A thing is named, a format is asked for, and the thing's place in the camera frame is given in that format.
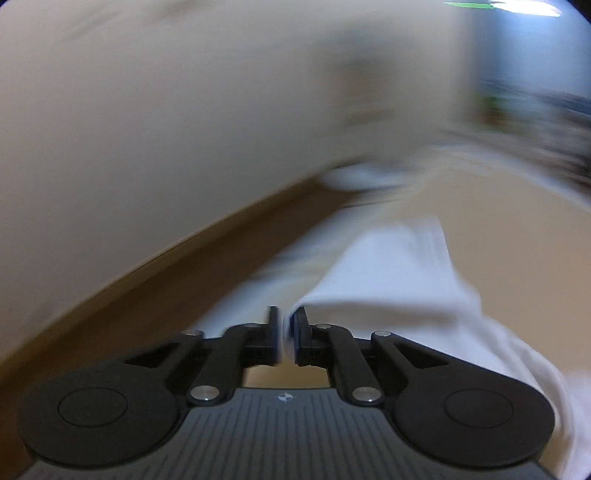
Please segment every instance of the cloth fold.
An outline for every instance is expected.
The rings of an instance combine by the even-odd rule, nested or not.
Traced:
[[[538,389],[556,414],[541,463],[561,480],[590,474],[591,412],[580,402],[591,391],[591,376],[579,374],[569,383],[540,353],[482,314],[478,292],[453,268],[437,219],[362,235],[286,319],[300,306],[311,324],[341,325],[358,338],[390,330]],[[293,354],[288,322],[284,337]]]

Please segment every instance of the ribbed gray surface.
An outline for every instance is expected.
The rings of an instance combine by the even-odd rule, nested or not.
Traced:
[[[282,394],[293,396],[281,401]],[[241,388],[217,407],[194,408],[162,448],[98,471],[35,463],[24,480],[548,480],[534,463],[469,472],[408,447],[381,411],[343,402],[335,390]]]

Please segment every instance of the brown wooden floor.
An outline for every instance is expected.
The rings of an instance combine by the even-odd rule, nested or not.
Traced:
[[[31,463],[16,423],[18,400],[29,385],[183,330],[351,197],[314,186],[148,280],[22,365],[0,384],[0,480]]]

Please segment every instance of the green object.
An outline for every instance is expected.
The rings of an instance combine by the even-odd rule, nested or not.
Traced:
[[[494,8],[491,4],[470,4],[464,2],[443,2],[446,5],[452,7],[463,7],[463,8]]]

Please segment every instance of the brown baseboard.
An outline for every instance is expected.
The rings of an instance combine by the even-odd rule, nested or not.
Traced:
[[[211,244],[215,240],[227,235],[252,222],[257,217],[280,207],[283,204],[303,195],[315,185],[316,176],[308,177],[293,185],[280,190],[238,212],[213,223],[204,230],[182,240],[169,249],[159,253],[146,263],[135,268],[128,274],[117,279],[106,286],[94,296],[83,301],[61,318],[53,321],[40,333],[26,341],[15,352],[9,354],[0,362],[0,382],[9,378],[18,371],[21,365],[26,364],[30,359],[40,354],[56,340],[63,337],[74,327],[90,318],[96,312],[107,305],[120,299],[126,293],[138,287],[148,279],[166,270],[171,265],[179,262],[185,257],[195,253],[197,250]]]

